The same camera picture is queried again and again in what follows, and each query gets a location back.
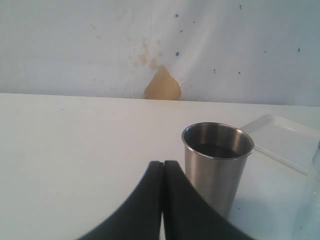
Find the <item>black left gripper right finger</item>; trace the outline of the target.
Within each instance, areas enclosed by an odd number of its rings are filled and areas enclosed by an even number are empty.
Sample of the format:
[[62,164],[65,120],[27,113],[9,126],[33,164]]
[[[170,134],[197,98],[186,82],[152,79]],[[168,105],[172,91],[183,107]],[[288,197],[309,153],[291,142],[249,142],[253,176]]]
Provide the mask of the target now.
[[251,240],[212,209],[191,185],[179,163],[164,162],[163,220],[167,240]]

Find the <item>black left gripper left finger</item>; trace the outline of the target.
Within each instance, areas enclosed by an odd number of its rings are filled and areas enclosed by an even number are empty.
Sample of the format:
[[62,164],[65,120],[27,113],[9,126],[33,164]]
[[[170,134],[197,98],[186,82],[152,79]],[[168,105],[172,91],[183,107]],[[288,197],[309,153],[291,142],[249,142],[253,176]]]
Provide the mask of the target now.
[[160,238],[164,164],[151,161],[130,196],[81,240],[158,240]]

